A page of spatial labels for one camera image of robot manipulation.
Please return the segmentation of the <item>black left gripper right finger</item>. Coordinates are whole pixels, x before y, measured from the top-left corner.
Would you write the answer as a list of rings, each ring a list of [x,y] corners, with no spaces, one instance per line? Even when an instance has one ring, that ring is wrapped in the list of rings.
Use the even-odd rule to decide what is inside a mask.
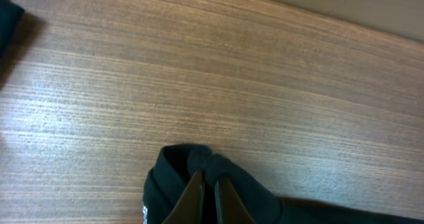
[[[218,224],[255,224],[228,178],[215,184],[215,206]]]

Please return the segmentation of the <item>black polo shirt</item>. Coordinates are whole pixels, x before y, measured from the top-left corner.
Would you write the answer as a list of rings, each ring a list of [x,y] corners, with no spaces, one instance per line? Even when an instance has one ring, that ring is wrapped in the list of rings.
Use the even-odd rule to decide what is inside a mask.
[[[144,183],[145,223],[385,224],[415,219],[275,196],[205,145],[160,150]]]

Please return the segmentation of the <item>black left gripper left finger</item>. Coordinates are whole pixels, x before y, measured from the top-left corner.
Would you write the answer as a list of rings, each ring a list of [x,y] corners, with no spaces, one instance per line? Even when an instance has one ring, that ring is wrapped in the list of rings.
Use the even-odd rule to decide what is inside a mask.
[[[196,171],[185,187],[176,206],[162,224],[200,224],[204,194],[205,184],[202,171]]]

